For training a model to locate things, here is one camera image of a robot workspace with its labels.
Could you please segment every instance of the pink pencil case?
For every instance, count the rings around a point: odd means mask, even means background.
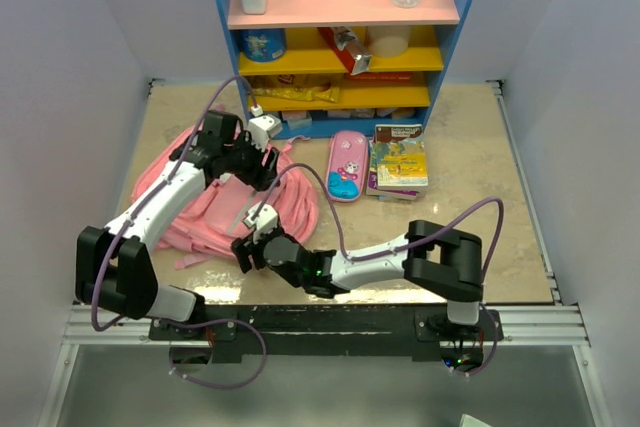
[[[333,200],[353,202],[364,189],[367,157],[367,138],[360,132],[342,130],[331,139],[327,189]]]

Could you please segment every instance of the table surface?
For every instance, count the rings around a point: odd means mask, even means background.
[[[214,85],[155,85],[134,151],[125,199],[130,204],[133,184],[142,171],[200,114]],[[241,114],[235,87],[220,96],[227,111]],[[485,300],[504,303],[551,302],[552,296],[520,183],[502,115],[490,86],[451,84],[442,88],[426,131],[429,189],[417,202],[379,201],[362,196],[337,205],[347,248],[378,244],[406,232],[409,221],[422,218],[446,224],[471,204],[497,195],[505,202],[502,236],[485,283]],[[329,158],[328,139],[297,142],[295,161],[305,162],[321,175]],[[334,249],[338,236],[322,195],[316,231],[305,246]],[[496,221],[495,207],[486,206],[460,224],[488,246]],[[290,287],[277,274],[262,269],[242,274],[235,261],[214,259],[177,270],[185,256],[175,249],[156,250],[153,263],[158,279],[193,290],[208,303],[315,304],[441,302],[442,299],[405,281],[371,284],[332,300],[317,299]]]

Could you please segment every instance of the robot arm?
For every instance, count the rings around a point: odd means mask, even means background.
[[[178,322],[198,323],[204,311],[204,299],[190,291],[159,284],[150,252],[173,219],[215,179],[233,174],[240,181],[262,191],[274,182],[279,152],[267,150],[269,138],[279,131],[279,120],[259,116],[249,121],[248,129],[237,135],[240,119],[231,114],[208,112],[193,145],[183,144],[170,156],[162,175],[143,194],[164,187],[140,211],[142,200],[104,228],[87,227],[79,236],[76,259],[76,297],[90,303],[100,265],[125,222],[128,227],[117,245],[113,258],[117,268],[109,265],[100,286],[99,306],[120,315],[167,318]],[[176,162],[184,157],[174,176]],[[318,297],[333,298],[362,285],[383,280],[405,279],[449,301],[447,315],[457,325],[478,322],[478,302],[482,300],[481,241],[460,231],[451,231],[436,241],[402,248],[427,237],[441,226],[413,221],[406,235],[378,246],[348,252],[345,257],[335,250],[305,249],[284,232],[278,214],[265,204],[258,215],[256,205],[249,210],[245,224],[249,235],[232,244],[243,272],[252,267],[269,267],[293,287],[302,287]],[[136,218],[131,224],[133,212]],[[435,246],[440,247],[440,261],[428,259]],[[388,255],[371,260],[351,260],[379,251]]]
[[[247,130],[236,135],[239,123],[235,115],[208,112],[194,143],[174,150],[160,177],[136,203],[104,228],[83,230],[76,251],[78,300],[91,303],[98,271],[114,233],[128,221],[114,252],[118,266],[107,267],[100,286],[99,306],[133,319],[194,319],[196,307],[203,305],[204,299],[193,292],[159,284],[149,253],[182,209],[224,174],[234,174],[256,190],[266,190],[273,183],[279,152],[266,147],[269,138],[281,128],[280,121],[269,115],[256,117],[250,120]],[[181,156],[183,162],[171,176]],[[147,195],[159,187],[162,188],[155,196],[144,203]]]
[[[245,225],[253,229],[236,239],[232,250],[243,272],[252,267],[269,267],[293,287],[323,298],[348,293],[365,284],[404,279],[448,300],[448,320],[457,325],[478,323],[482,300],[482,241],[479,237],[453,230],[432,243],[396,251],[434,234],[441,225],[416,220],[406,235],[390,242],[347,252],[305,249],[282,229],[276,211],[265,205],[249,210]],[[428,260],[429,252],[440,247],[440,263]],[[354,261],[381,251],[391,253],[370,260]]]

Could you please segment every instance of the bookshelf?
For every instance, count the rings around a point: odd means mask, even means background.
[[[344,80],[336,103],[301,102],[260,97],[265,110],[309,110],[313,124],[303,130],[285,128],[279,135],[288,138],[304,134],[329,137],[339,130],[357,130],[372,135],[376,123],[416,123],[426,126],[437,100],[455,45],[464,26],[472,0],[423,0],[411,9],[396,7],[391,0],[268,0],[263,15],[248,15],[241,0],[216,0],[227,49],[236,73],[245,76],[278,74],[341,74],[346,69],[318,34],[318,26],[353,27],[364,39],[367,25],[412,25],[408,50],[397,57],[373,58],[372,72],[413,73],[410,82],[370,82]],[[249,28],[285,28],[287,52],[273,62],[253,62],[242,52],[239,33]],[[245,113],[248,102],[243,96]],[[408,119],[334,119],[331,109],[414,107]]]

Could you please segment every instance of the pink shelf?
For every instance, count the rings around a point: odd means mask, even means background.
[[[457,24],[453,0],[422,0],[411,9],[391,0],[267,0],[267,12],[248,15],[231,0],[229,28],[305,27],[318,25]]]

